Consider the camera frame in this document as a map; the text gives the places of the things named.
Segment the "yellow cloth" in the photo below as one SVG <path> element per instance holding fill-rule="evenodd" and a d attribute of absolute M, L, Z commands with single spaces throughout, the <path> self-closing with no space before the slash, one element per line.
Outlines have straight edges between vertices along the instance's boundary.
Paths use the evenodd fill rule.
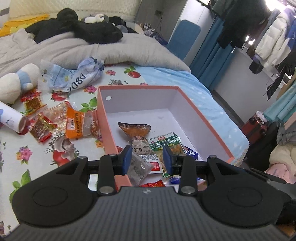
<path fill-rule="evenodd" d="M 3 28 L 0 28 L 0 37 L 4 37 L 17 32 L 20 28 L 26 28 L 33 23 L 49 18 L 48 14 L 39 15 L 37 17 L 26 18 L 22 20 L 12 20 L 4 23 Z"/>

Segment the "wall outlet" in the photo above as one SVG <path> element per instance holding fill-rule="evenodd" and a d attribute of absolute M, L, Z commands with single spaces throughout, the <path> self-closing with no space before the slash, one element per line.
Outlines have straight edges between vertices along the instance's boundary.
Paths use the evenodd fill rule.
<path fill-rule="evenodd" d="M 154 15 L 155 15 L 155 16 L 160 16 L 160 15 L 162 15 L 162 11 L 155 10 Z"/>

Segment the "red bag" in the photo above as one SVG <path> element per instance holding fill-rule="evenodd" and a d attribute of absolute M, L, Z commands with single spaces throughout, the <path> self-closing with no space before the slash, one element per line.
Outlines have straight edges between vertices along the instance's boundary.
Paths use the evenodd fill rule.
<path fill-rule="evenodd" d="M 242 127 L 242 132 L 247 137 L 250 145 L 266 135 L 268 122 L 262 121 L 257 114 L 253 115 Z"/>

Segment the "floral tablecloth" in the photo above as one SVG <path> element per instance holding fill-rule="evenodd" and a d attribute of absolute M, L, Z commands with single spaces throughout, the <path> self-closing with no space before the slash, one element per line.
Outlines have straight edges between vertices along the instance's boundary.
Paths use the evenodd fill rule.
<path fill-rule="evenodd" d="M 145 85 L 144 78 L 136 68 L 128 64 L 106 66 L 103 75 L 91 86 L 66 93 L 42 94 L 42 101 L 48 108 L 69 100 L 78 110 L 87 112 L 97 106 L 97 89 L 99 85 Z M 24 106 L 17 100 L 12 106 L 24 112 Z M 0 235 L 8 234 L 18 226 L 11 208 L 14 192 L 45 173 L 75 159 L 87 156 L 89 160 L 98 160 L 104 155 L 100 140 L 84 137 L 69 140 L 64 133 L 52 137 L 44 144 L 38 143 L 26 131 L 18 135 L 6 126 L 0 129 Z"/>

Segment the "beige blanket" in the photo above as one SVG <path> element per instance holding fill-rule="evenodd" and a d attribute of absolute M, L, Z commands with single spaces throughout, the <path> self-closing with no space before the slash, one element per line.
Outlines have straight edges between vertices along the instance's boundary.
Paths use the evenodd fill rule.
<path fill-rule="evenodd" d="M 117 43 L 90 45 L 74 38 L 73 33 L 64 33 L 36 44 L 24 29 L 20 29 L 12 36 L 0 39 L 0 77 L 15 73 L 29 63 L 39 66 L 42 59 L 66 69 L 76 69 L 89 56 L 100 58 L 105 64 L 130 61 L 141 66 L 190 72 L 182 60 L 145 35 L 123 34 Z"/>

